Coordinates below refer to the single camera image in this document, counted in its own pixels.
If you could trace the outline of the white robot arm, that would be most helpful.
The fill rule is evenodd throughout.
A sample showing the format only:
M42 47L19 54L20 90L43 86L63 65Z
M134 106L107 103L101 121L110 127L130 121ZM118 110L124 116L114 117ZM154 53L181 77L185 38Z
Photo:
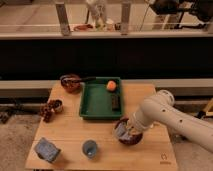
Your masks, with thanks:
M213 124L179 111L173 107L174 102L170 91L160 90L142 100L129 117L129 124L143 133L151 124L159 122L213 153Z

